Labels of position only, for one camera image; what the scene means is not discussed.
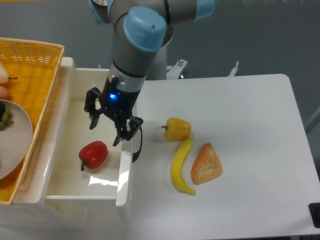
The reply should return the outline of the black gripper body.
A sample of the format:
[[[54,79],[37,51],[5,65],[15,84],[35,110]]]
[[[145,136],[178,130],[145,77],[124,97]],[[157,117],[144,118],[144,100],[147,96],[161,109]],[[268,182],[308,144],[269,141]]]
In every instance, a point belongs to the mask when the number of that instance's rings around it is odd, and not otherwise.
[[[140,91],[124,91],[117,88],[118,84],[119,76],[113,77],[112,80],[107,78],[99,102],[104,115],[115,123],[124,123],[132,116],[132,109]]]

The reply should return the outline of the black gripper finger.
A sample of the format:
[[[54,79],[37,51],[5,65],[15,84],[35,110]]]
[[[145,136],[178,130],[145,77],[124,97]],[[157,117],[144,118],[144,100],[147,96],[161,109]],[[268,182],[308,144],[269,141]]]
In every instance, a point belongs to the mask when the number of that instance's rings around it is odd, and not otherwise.
[[[99,121],[100,115],[103,113],[103,109],[96,109],[96,100],[99,99],[101,95],[100,90],[97,87],[93,87],[86,92],[86,98],[84,103],[84,111],[89,113],[89,118],[91,120],[89,129],[93,130]]]
[[[128,119],[120,119],[115,116],[114,123],[116,128],[116,137],[113,146],[116,147],[122,141],[130,141],[142,128],[143,119],[137,116],[131,116]]]

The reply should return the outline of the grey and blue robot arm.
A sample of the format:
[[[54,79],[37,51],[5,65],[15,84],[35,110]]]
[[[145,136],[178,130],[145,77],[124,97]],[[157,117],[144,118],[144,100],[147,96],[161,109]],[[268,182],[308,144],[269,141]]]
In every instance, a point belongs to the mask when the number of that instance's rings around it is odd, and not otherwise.
[[[131,140],[143,120],[132,109],[149,75],[154,59],[165,44],[168,29],[176,24],[210,16],[214,0],[90,0],[98,23],[112,25],[118,41],[102,91],[86,94],[84,110],[94,129],[101,114],[114,122],[113,146]]]

